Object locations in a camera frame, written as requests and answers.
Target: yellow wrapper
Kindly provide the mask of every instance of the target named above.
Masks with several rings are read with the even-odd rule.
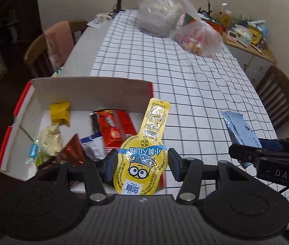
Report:
[[[65,123],[70,125],[70,102],[58,103],[58,104],[50,104],[50,118],[52,123]]]
[[[119,194],[151,195],[168,164],[166,146],[161,142],[170,104],[152,98],[140,131],[128,138],[118,151],[114,187]]]

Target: red wrapper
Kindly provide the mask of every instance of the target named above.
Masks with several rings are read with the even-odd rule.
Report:
[[[119,149],[127,138],[137,134],[127,112],[100,110],[97,113],[100,132],[107,152],[114,148]]]

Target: tablecloth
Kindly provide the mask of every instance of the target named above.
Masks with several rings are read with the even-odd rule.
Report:
[[[267,112],[236,58],[222,43],[210,57],[183,50],[171,38],[157,38],[137,28],[137,10],[119,13],[111,23],[91,76],[113,76],[154,83],[154,96],[170,102],[162,142],[183,158],[194,157],[216,165],[227,160],[231,140],[220,111],[243,114],[259,138],[277,138]],[[256,175],[253,165],[246,170]],[[166,170],[166,193],[177,195],[182,183]],[[274,190],[284,187],[260,180]],[[203,181],[200,198],[215,190]],[[283,195],[289,201],[289,190]]]

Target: pink cloth on chair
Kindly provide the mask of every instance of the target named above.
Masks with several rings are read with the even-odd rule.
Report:
[[[48,55],[56,68],[62,67],[74,48],[70,25],[67,21],[59,22],[45,32]]]

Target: clear plastic bag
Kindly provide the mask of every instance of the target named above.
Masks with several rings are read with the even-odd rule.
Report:
[[[222,36],[208,23],[201,20],[194,6],[184,0],[187,6],[187,13],[196,21],[179,28],[171,38],[183,49],[195,55],[209,56],[215,51],[222,49]]]
[[[140,0],[138,28],[151,36],[169,37],[181,13],[181,5],[173,0]]]

